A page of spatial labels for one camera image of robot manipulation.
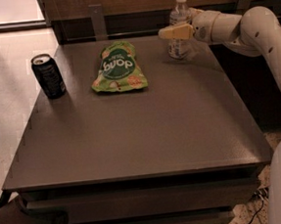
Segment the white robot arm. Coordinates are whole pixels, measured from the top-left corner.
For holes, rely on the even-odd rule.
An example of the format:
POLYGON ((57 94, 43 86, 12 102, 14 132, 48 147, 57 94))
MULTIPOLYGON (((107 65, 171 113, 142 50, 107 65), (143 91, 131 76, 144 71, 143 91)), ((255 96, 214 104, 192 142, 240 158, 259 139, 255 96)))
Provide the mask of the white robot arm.
MULTIPOLYGON (((216 44, 247 57, 263 57, 281 95, 281 24, 266 7, 253 7, 242 15, 193 10, 190 22, 161 28, 159 38, 191 39, 216 44)), ((281 224, 281 141, 270 164, 268 224, 281 224)))

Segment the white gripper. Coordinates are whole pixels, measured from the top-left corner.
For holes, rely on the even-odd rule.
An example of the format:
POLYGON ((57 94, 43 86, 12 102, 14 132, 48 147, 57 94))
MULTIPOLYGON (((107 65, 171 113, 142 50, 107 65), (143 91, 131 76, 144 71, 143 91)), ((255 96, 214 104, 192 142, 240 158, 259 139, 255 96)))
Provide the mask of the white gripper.
POLYGON ((219 11, 203 11, 201 9, 189 8, 191 12, 192 25, 186 22, 174 24, 161 28, 158 32, 161 39, 191 39, 193 36, 196 40, 212 43, 212 28, 219 11))

